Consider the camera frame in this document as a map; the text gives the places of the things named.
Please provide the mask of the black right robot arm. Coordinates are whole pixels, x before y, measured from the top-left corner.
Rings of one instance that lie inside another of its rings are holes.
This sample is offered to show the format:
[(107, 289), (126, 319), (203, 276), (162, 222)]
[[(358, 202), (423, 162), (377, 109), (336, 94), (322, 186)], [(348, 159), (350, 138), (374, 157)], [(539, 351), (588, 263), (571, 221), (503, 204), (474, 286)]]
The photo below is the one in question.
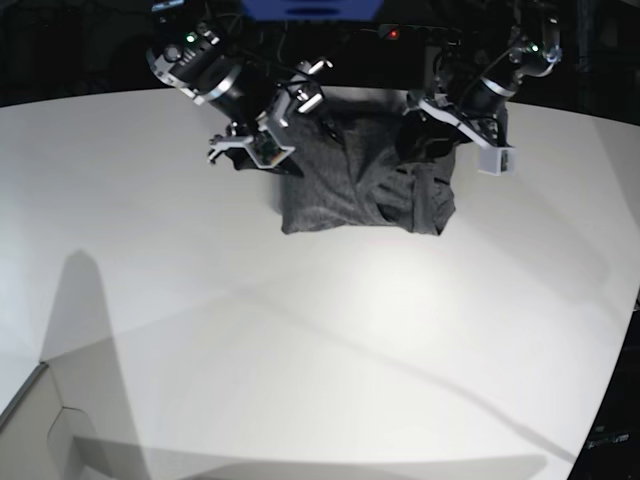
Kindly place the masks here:
[(150, 13), (155, 41), (146, 58), (154, 77), (228, 120), (209, 141), (209, 162), (227, 156), (238, 171), (301, 176), (287, 130), (324, 101), (317, 76), (331, 62), (287, 66), (243, 47), (210, 1), (154, 1)]

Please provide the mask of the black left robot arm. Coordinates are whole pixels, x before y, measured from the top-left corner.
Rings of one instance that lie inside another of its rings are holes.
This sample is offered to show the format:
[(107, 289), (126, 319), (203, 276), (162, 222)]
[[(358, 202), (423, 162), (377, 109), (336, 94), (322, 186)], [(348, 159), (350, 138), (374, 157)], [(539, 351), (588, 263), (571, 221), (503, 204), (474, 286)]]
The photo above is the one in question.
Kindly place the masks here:
[(428, 86), (407, 94), (405, 112), (483, 149), (506, 148), (506, 103), (525, 78), (548, 76), (561, 59), (556, 2), (486, 1), (479, 23), (436, 55)]

